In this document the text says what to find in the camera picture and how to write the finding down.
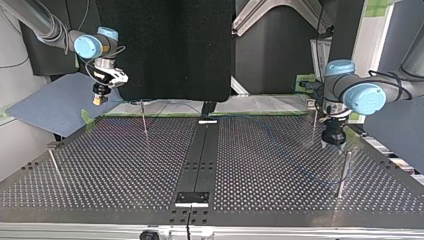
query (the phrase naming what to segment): aluminum frame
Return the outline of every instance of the aluminum frame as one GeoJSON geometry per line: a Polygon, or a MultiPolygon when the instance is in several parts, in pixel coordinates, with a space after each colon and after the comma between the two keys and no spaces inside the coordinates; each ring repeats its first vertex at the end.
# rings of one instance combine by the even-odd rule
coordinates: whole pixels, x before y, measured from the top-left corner
{"type": "Polygon", "coordinates": [[[231,88],[240,97],[248,97],[250,95],[249,92],[233,76],[231,76],[231,88]]]}
{"type": "MultiPolygon", "coordinates": [[[[0,239],[138,239],[145,231],[157,231],[171,239],[186,239],[184,226],[0,224],[0,239]]],[[[421,239],[424,231],[368,228],[233,228],[190,227],[192,239],[421,239]]]]}
{"type": "MultiPolygon", "coordinates": [[[[317,28],[321,12],[321,4],[318,0],[250,0],[233,23],[233,34],[242,36],[268,11],[279,6],[293,8],[309,24],[317,28]]],[[[330,18],[323,13],[317,30],[324,33],[331,24],[330,18]]]]}

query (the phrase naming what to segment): green tape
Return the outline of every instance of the green tape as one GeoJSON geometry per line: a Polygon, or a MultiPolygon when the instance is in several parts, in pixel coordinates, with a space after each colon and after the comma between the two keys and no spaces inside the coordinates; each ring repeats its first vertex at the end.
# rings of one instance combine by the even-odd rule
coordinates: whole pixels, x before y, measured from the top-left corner
{"type": "Polygon", "coordinates": [[[10,105],[4,106],[0,108],[0,118],[8,118],[9,115],[6,113],[6,110],[9,108],[10,105]]]}
{"type": "Polygon", "coordinates": [[[309,111],[283,111],[283,112],[216,112],[212,113],[211,116],[301,116],[309,114],[309,111]]]}
{"type": "Polygon", "coordinates": [[[353,120],[353,121],[358,121],[359,120],[360,115],[357,113],[351,113],[349,116],[349,120],[353,120]]]}
{"type": "Polygon", "coordinates": [[[85,109],[81,109],[81,117],[85,122],[86,129],[92,129],[95,125],[94,119],[90,117],[88,111],[85,109]]]}
{"type": "MultiPolygon", "coordinates": [[[[141,113],[108,113],[104,115],[104,117],[142,117],[143,114],[141,113]]],[[[200,117],[200,114],[198,113],[161,113],[161,114],[154,114],[154,113],[148,113],[144,115],[145,117],[160,117],[160,118],[191,118],[191,117],[200,117]]]]}
{"type": "Polygon", "coordinates": [[[75,54],[75,68],[79,69],[78,55],[75,54]]]}
{"type": "Polygon", "coordinates": [[[353,144],[353,146],[362,145],[360,141],[361,138],[350,127],[345,128],[345,133],[346,133],[346,138],[349,139],[350,144],[353,144]]]}
{"type": "Polygon", "coordinates": [[[297,93],[313,93],[313,90],[306,89],[304,87],[301,87],[299,84],[300,82],[315,82],[315,74],[309,74],[309,75],[297,75],[296,76],[296,87],[295,92],[297,93]]]}
{"type": "Polygon", "coordinates": [[[368,0],[365,17],[384,17],[388,6],[389,0],[368,0]]]}

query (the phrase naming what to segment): metal stand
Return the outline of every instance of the metal stand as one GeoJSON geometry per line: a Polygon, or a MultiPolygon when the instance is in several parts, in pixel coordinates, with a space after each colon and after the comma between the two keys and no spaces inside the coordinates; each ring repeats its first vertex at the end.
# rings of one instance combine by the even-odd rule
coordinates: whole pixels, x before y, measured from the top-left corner
{"type": "Polygon", "coordinates": [[[144,109],[144,102],[143,102],[143,100],[141,100],[141,116],[143,118],[144,133],[147,133],[146,113],[145,113],[145,109],[144,109]]]}
{"type": "Polygon", "coordinates": [[[352,152],[347,152],[345,157],[345,164],[343,166],[342,180],[340,181],[339,190],[337,192],[337,198],[341,199],[343,197],[343,188],[346,182],[346,179],[350,171],[350,161],[352,160],[352,152]]]}
{"type": "MultiPolygon", "coordinates": [[[[318,0],[250,0],[233,23],[233,34],[242,36],[269,10],[278,6],[288,6],[296,10],[314,28],[318,26],[321,4],[318,0]]],[[[330,18],[323,13],[319,29],[324,33],[332,25],[330,18]]]]}
{"type": "Polygon", "coordinates": [[[54,157],[53,151],[61,148],[63,146],[63,142],[51,142],[47,144],[47,151],[49,152],[50,158],[52,159],[54,168],[58,173],[60,173],[59,165],[57,165],[56,158],[54,157]]]}

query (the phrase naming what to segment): white wall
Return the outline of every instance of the white wall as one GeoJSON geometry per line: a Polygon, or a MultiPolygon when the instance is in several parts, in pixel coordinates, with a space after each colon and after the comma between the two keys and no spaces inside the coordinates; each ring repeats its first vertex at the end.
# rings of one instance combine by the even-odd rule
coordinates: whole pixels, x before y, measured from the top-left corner
{"type": "Polygon", "coordinates": [[[361,77],[368,77],[369,70],[378,70],[392,12],[393,5],[384,17],[362,18],[353,53],[356,74],[361,77]]]}
{"type": "MultiPolygon", "coordinates": [[[[15,27],[17,21],[9,16],[15,27]]],[[[2,68],[22,62],[27,51],[22,36],[0,16],[0,110],[46,85],[46,78],[32,75],[31,64],[2,68]]],[[[0,181],[45,151],[53,135],[0,114],[0,181]]]]}

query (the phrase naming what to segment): black mount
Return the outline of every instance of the black mount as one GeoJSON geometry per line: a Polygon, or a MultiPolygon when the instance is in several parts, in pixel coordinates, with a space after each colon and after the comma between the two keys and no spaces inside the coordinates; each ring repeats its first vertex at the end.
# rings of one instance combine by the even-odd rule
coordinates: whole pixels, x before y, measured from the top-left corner
{"type": "Polygon", "coordinates": [[[342,145],[346,142],[346,133],[343,127],[346,125],[346,118],[330,118],[325,121],[327,126],[322,132],[322,140],[332,145],[342,145]]]}
{"type": "Polygon", "coordinates": [[[157,232],[144,231],[140,234],[140,240],[159,240],[159,234],[157,232]]]}
{"type": "Polygon", "coordinates": [[[206,101],[203,103],[202,107],[202,116],[200,116],[201,121],[215,121],[213,118],[209,116],[209,114],[213,113],[216,108],[216,102],[206,101]]]}
{"type": "MultiPolygon", "coordinates": [[[[100,69],[94,68],[93,72],[91,73],[93,78],[95,78],[98,82],[101,82],[103,84],[108,84],[110,81],[112,81],[113,76],[109,73],[103,72],[100,69]]],[[[108,86],[95,83],[93,85],[93,93],[100,95],[100,96],[106,96],[111,92],[111,89],[108,86]]]]}

